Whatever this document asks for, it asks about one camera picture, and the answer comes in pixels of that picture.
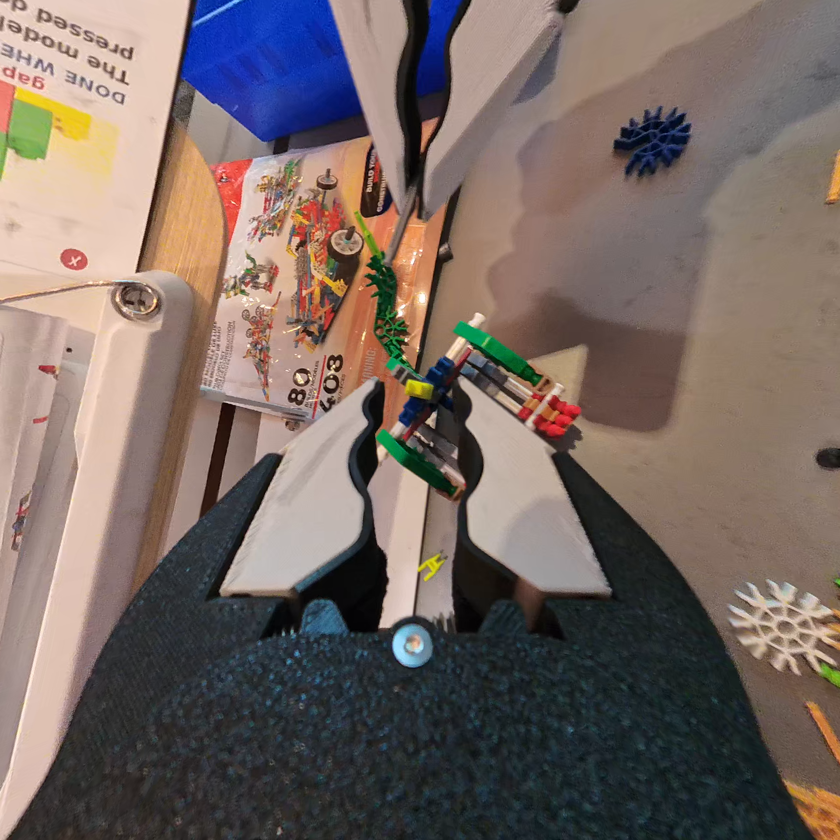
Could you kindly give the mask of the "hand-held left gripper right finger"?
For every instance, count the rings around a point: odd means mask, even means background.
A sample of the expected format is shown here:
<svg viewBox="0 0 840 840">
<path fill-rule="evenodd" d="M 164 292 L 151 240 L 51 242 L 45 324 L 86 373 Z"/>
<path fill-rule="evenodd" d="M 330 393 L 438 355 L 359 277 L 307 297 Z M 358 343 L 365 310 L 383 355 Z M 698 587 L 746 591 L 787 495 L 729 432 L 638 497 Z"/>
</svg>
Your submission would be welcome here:
<svg viewBox="0 0 840 840">
<path fill-rule="evenodd" d="M 457 617 L 479 623 L 510 600 L 535 625 L 549 599 L 610 599 L 558 453 L 471 381 L 457 382 L 453 397 L 465 479 L 453 567 Z"/>
</svg>

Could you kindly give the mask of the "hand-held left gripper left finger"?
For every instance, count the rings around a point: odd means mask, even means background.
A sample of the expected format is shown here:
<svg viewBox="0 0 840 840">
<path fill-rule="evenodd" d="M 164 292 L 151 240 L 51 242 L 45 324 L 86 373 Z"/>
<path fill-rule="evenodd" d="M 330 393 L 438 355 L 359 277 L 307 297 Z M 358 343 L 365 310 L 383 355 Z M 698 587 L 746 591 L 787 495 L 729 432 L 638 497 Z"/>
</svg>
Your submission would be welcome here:
<svg viewBox="0 0 840 840">
<path fill-rule="evenodd" d="M 384 384 L 368 380 L 295 436 L 248 525 L 221 596 L 303 595 L 378 548 L 369 485 Z"/>
</svg>

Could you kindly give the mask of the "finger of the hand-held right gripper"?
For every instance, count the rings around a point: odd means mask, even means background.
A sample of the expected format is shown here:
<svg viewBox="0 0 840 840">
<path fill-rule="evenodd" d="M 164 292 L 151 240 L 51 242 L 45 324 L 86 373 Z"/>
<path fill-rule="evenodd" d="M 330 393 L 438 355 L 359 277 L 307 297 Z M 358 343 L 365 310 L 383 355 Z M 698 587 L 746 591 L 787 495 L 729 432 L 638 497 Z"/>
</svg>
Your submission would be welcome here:
<svg viewBox="0 0 840 840">
<path fill-rule="evenodd" d="M 465 180 L 512 103 L 560 36 L 566 2 L 460 2 L 444 49 L 446 101 L 423 153 L 420 214 Z"/>
<path fill-rule="evenodd" d="M 428 35 L 428 4 L 329 4 L 392 200 L 405 204 L 421 167 L 417 77 Z"/>
</svg>

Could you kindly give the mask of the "thin dark grey rod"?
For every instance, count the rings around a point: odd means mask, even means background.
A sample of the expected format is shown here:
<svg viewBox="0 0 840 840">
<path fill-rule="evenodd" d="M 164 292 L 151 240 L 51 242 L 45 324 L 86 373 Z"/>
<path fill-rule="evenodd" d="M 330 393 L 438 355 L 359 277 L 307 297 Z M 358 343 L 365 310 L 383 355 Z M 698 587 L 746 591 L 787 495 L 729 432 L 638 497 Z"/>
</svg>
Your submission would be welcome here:
<svg viewBox="0 0 840 840">
<path fill-rule="evenodd" d="M 389 240 L 389 243 L 384 252 L 383 265 L 387 268 L 393 267 L 394 260 L 397 256 L 397 252 L 401 247 L 402 241 L 404 239 L 407 226 L 411 221 L 413 215 L 415 214 L 415 211 L 419 208 L 421 187 L 422 176 L 417 175 L 413 183 L 409 185 L 406 189 L 404 204 L 397 215 L 391 239 Z"/>
</svg>

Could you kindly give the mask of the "multicoloured construction toy model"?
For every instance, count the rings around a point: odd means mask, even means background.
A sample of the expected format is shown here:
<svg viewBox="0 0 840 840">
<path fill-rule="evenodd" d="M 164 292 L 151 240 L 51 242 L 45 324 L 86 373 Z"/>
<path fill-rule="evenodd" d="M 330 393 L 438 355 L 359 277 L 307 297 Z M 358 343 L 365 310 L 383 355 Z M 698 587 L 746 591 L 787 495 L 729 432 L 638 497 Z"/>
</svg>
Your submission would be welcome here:
<svg viewBox="0 0 840 840">
<path fill-rule="evenodd" d="M 486 318 L 479 312 L 468 321 L 459 321 L 448 351 L 425 374 L 418 373 L 403 351 L 407 326 L 396 304 L 396 273 L 383 265 L 384 251 L 359 212 L 355 220 L 371 253 L 365 276 L 374 289 L 373 332 L 387 352 L 385 368 L 403 391 L 408 380 L 435 387 L 429 402 L 405 394 L 406 402 L 392 428 L 378 431 L 375 439 L 381 463 L 393 459 L 447 499 L 454 501 L 463 494 L 466 480 L 458 468 L 458 445 L 436 429 L 439 414 L 455 413 L 453 388 L 460 380 L 476 385 L 545 440 L 558 440 L 571 430 L 581 409 L 563 399 L 564 386 L 483 330 Z"/>
</svg>

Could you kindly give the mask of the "blue plastic bin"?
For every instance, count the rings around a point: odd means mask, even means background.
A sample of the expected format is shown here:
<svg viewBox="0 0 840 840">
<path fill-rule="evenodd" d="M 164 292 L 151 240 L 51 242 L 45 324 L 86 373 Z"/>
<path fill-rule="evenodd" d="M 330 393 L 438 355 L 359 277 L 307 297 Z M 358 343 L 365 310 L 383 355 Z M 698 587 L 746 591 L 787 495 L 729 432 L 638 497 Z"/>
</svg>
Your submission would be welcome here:
<svg viewBox="0 0 840 840">
<path fill-rule="evenodd" d="M 184 78 L 264 141 L 362 112 L 329 3 L 196 2 Z M 459 6 L 427 4 L 418 97 L 445 85 L 445 43 Z"/>
</svg>

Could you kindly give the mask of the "large blue snowflake connector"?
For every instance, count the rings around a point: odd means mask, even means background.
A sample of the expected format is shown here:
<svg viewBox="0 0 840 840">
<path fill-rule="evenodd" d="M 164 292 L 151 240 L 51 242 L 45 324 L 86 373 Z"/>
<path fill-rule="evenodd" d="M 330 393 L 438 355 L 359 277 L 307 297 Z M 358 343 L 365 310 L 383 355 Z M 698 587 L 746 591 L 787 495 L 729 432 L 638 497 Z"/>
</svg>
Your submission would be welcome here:
<svg viewBox="0 0 840 840">
<path fill-rule="evenodd" d="M 691 137 L 686 112 L 662 106 L 646 109 L 641 119 L 630 119 L 614 139 L 613 150 L 628 155 L 624 174 L 636 177 L 656 173 L 660 165 L 670 167 L 684 153 Z"/>
</svg>

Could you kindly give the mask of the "K'nex instruction bag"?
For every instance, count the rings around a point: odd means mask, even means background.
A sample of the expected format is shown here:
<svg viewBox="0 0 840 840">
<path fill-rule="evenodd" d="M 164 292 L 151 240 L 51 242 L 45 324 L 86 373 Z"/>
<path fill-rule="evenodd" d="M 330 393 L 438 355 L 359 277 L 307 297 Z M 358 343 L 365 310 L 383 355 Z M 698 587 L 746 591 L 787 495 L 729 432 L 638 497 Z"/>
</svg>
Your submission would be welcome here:
<svg viewBox="0 0 840 840">
<path fill-rule="evenodd" d="M 366 380 L 402 389 L 375 328 L 369 240 L 386 252 L 398 221 L 371 138 L 213 168 L 229 228 L 203 390 L 283 418 L 320 418 Z"/>
</svg>

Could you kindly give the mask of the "white snowflake connector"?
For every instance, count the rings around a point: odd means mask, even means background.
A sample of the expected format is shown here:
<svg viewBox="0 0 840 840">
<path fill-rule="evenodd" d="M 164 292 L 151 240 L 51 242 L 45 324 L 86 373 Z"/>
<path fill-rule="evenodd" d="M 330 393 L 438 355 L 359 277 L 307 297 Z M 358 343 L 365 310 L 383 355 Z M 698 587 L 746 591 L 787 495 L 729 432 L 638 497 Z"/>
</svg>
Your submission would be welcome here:
<svg viewBox="0 0 840 840">
<path fill-rule="evenodd" d="M 751 656 L 779 673 L 838 672 L 838 609 L 790 583 L 767 580 L 733 592 L 728 622 Z"/>
</svg>

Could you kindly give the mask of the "printed white board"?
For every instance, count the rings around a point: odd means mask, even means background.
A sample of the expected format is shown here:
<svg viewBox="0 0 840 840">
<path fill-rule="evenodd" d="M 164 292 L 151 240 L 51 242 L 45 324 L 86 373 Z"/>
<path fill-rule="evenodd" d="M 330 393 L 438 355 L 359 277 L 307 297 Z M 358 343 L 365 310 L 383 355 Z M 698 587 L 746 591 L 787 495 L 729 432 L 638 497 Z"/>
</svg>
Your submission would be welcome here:
<svg viewBox="0 0 840 840">
<path fill-rule="evenodd" d="M 140 261 L 192 2 L 1 2 L 2 276 Z"/>
</svg>

